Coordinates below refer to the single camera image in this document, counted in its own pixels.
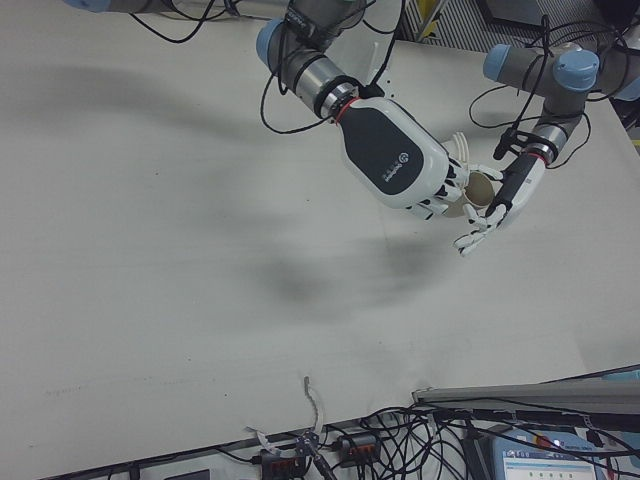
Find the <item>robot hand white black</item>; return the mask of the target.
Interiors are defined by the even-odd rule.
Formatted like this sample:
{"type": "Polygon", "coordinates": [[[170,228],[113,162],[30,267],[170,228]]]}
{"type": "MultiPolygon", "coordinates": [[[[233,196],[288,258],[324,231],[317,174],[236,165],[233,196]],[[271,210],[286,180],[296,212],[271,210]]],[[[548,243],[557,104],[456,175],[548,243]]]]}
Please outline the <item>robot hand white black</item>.
{"type": "Polygon", "coordinates": [[[398,103],[355,98],[336,115],[346,166],[379,200],[428,220],[445,214],[469,183],[469,146],[457,131],[443,142],[398,103]]]}
{"type": "Polygon", "coordinates": [[[501,186],[483,214],[470,203],[463,205],[464,215],[474,229],[454,241],[453,246],[458,253],[462,257],[468,256],[490,234],[509,226],[531,200],[545,170],[543,156],[533,152],[519,154],[502,171],[480,164],[471,165],[471,172],[481,173],[501,186]]]}

